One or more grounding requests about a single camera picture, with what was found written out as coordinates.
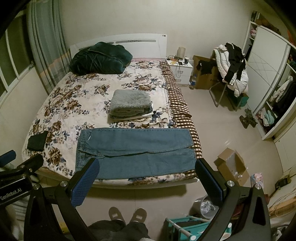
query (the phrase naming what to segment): checkered fabric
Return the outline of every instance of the checkered fabric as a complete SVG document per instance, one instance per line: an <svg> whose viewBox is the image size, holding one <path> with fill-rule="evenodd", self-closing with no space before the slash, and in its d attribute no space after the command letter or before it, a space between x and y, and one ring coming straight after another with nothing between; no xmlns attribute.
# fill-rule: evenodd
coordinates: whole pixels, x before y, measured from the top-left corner
<svg viewBox="0 0 296 241"><path fill-rule="evenodd" d="M194 143L191 148L194 149L196 158L201 158L202 149L200 146L200 140L193 121L191 120L191 115L187 108L187 103L183 98L181 89L174 78L170 66L166 62L160 62L160 69L166 81L166 89L168 91L168 99L173 115L173 122L177 128L189 129ZM186 175L185 179L196 177L194 170L189 170L184 172L184 174Z"/></svg>

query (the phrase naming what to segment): dark green blanket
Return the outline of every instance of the dark green blanket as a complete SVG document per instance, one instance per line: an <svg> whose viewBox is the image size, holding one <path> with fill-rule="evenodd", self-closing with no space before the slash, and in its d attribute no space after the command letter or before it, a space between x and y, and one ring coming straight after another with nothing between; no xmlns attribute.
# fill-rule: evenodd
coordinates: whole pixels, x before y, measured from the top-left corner
<svg viewBox="0 0 296 241"><path fill-rule="evenodd" d="M122 74L133 56L122 45L98 42L75 54L70 69L78 75L89 73Z"/></svg>

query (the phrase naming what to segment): floor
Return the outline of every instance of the floor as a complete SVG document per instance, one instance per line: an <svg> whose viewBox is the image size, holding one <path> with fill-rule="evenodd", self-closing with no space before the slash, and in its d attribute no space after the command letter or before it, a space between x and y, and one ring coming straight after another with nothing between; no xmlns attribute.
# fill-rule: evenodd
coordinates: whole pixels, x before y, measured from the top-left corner
<svg viewBox="0 0 296 241"><path fill-rule="evenodd" d="M235 112L226 97L223 97L221 105L216 108L208 90L190 90L188 87L181 89L192 114L206 161L216 169L214 160L226 147L237 150L250 175L262 172L264 192L271 194L275 182L283 174L273 141L262 141L257 128L249 126L244 129L239 121L239 116L244 115L244 108ZM41 182L43 186L57 185L57 181L48 178L43 178ZM98 220L109 219L108 210L111 206L121 210L126 222L129 222L136 208L142 207L147 211L145 224L149 235L154 240L163 240L165 218L188 214L194 200L205 194L200 182L144 190L92 188L77 210L85 223L90 225ZM54 205L54 209L59 222L62 222L57 206Z"/></svg>

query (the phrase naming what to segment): white headboard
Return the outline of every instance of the white headboard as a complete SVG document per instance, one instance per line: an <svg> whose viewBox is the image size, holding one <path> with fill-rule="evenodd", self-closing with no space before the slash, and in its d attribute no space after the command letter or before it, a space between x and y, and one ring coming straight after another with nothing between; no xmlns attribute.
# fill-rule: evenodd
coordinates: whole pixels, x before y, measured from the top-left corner
<svg viewBox="0 0 296 241"><path fill-rule="evenodd" d="M167 38L167 34L119 34L87 40L70 46L71 58L79 50L101 41L122 45L133 55L133 58L166 58Z"/></svg>

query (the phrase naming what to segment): nightstand drawer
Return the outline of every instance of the nightstand drawer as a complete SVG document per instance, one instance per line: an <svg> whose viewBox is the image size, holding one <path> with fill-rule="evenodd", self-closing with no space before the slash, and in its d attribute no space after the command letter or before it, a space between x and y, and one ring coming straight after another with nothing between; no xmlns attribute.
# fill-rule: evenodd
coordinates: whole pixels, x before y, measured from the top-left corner
<svg viewBox="0 0 296 241"><path fill-rule="evenodd" d="M170 69L172 70L174 75L177 75L177 76L180 76L180 75L181 76L189 76L189 77L191 76L192 68L187 68L187 67L182 67L181 66L180 69L179 69L179 66L170 66Z"/></svg>
<svg viewBox="0 0 296 241"><path fill-rule="evenodd" d="M187 85L189 84L189 76L181 76L181 77L176 77L174 76L176 79L177 84L183 84L183 85Z"/></svg>

